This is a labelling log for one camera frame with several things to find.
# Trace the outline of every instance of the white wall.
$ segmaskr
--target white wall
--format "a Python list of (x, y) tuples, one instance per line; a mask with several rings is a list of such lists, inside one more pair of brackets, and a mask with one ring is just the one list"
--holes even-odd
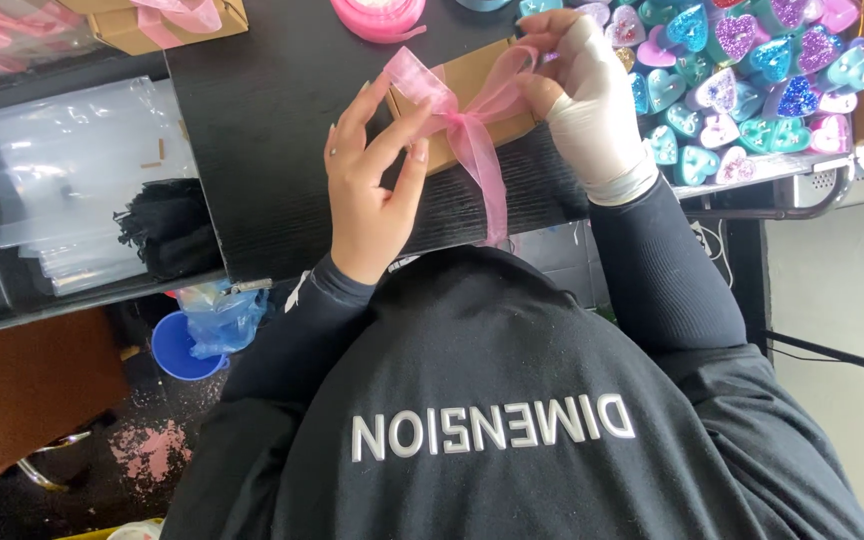
[[(765, 230), (773, 329), (864, 357), (864, 204)], [(864, 508), (864, 369), (774, 358), (778, 380), (825, 429)]]

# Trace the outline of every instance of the cardboard gift box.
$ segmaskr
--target cardboard gift box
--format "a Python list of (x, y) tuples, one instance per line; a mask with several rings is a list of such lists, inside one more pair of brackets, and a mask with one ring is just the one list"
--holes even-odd
[[(222, 28), (210, 33), (195, 33), (185, 30), (172, 21), (162, 17), (162, 24), (179, 41), (185, 44), (204, 42), (216, 38), (224, 38), (248, 31), (248, 19), (242, 0), (211, 0), (219, 10)], [(162, 50), (150, 37), (138, 27), (137, 7), (115, 9), (101, 13), (90, 13), (88, 24), (99, 40), (125, 51), (129, 55), (144, 55)]]
[[(442, 82), (459, 98), (459, 111), (464, 111), (468, 103), (478, 95), (498, 56), (502, 55), (514, 43), (515, 38), (510, 37), (507, 40), (492, 43), (467, 55), (450, 60), (441, 66), (440, 70), (438, 68), (433, 69), (439, 79), (442, 78), (441, 73), (444, 73)], [(386, 94), (386, 103), (389, 105), (392, 117), (396, 119), (417, 108), (416, 104), (409, 101), (394, 86)], [(488, 129), (488, 134), (495, 146), (501, 146), (528, 133), (538, 122), (539, 120), (531, 112), (522, 112), (505, 120), (486, 124), (486, 129)], [(435, 174), (456, 165), (458, 162), (459, 160), (448, 144), (445, 129), (429, 136), (428, 174)]]
[(131, 0), (58, 0), (65, 7), (76, 12), (88, 16), (90, 14), (103, 14), (105, 12), (113, 12), (114, 10), (127, 10), (133, 8)]

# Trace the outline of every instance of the pink paint stain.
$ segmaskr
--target pink paint stain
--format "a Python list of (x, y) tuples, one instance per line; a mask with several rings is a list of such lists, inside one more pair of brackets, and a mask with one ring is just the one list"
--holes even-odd
[(111, 450), (119, 465), (125, 467), (130, 479), (142, 483), (139, 492), (148, 492), (171, 471), (169, 456), (182, 463), (192, 458), (185, 446), (185, 431), (169, 420), (161, 430), (151, 427), (126, 427), (112, 436)]

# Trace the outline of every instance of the wooden table surface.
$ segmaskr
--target wooden table surface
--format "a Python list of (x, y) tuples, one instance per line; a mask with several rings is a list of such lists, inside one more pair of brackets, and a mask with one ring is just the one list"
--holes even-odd
[[(404, 44), (432, 67), (508, 37), (516, 3), (492, 13), (429, 0), (428, 31)], [(166, 53), (205, 195), (234, 282), (298, 276), (327, 252), (322, 150), (329, 125), (402, 44), (365, 42), (328, 0), (245, 0), (250, 30)], [(373, 131), (388, 125), (382, 105)], [(547, 128), (498, 149), (509, 231), (581, 219), (587, 202)], [(390, 171), (394, 182), (397, 169)], [(486, 236), (481, 190), (461, 166), (431, 178), (407, 253)]]

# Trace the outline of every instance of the blue plastic bag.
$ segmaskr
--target blue plastic bag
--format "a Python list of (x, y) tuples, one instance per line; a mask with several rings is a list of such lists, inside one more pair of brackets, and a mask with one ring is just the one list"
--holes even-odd
[(232, 287), (227, 279), (175, 290), (182, 312), (189, 318), (189, 336), (197, 359), (245, 349), (255, 339), (259, 321), (269, 303), (269, 290), (251, 290), (222, 296)]

